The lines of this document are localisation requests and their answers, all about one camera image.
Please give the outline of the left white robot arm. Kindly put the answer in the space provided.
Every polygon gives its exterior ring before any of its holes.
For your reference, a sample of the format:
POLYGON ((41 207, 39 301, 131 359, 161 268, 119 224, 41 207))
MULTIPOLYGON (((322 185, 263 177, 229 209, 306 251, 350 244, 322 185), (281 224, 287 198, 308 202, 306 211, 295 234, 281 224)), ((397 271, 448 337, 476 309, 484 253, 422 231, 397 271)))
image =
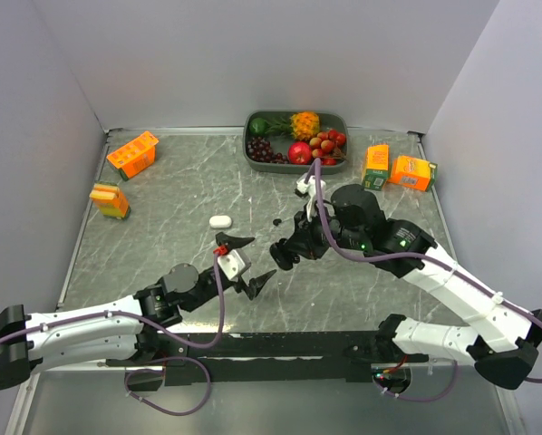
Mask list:
POLYGON ((227 289, 258 297, 275 271, 244 280, 251 262, 243 249, 252 241, 218 233, 211 267, 175 265, 156 283, 106 304, 49 314, 28 314, 21 304, 6 307, 0 313, 0 391, 74 363, 152 363, 160 353, 159 334, 171 337, 168 329, 181 323, 183 313, 213 299, 223 304, 227 289))

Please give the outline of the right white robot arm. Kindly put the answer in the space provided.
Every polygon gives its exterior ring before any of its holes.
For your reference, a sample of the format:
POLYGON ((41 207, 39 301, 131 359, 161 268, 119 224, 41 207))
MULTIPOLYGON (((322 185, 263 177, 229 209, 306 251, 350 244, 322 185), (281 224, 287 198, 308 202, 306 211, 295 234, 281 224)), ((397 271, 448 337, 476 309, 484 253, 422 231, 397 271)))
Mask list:
POLYGON ((416 321, 391 314, 381 322, 377 351, 387 361, 422 354, 472 366, 507 390, 528 381, 542 343, 542 310, 520 308, 482 282, 411 221, 386 217, 375 195, 358 184, 337 189, 330 200, 313 178, 297 181, 306 198, 294 216, 294 232, 270 247, 283 270, 301 259, 318 260, 328 249, 369 263, 420 288, 448 307, 464 326, 416 321))

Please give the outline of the white earbud charging case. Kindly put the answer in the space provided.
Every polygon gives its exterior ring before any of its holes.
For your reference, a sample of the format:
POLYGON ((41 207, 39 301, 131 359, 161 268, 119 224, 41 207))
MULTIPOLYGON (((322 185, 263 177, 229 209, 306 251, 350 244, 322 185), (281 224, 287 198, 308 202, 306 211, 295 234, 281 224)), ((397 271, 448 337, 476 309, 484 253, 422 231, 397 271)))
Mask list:
POLYGON ((208 220, 208 224, 213 229, 226 229, 233 225, 233 220, 228 215, 215 215, 208 220))

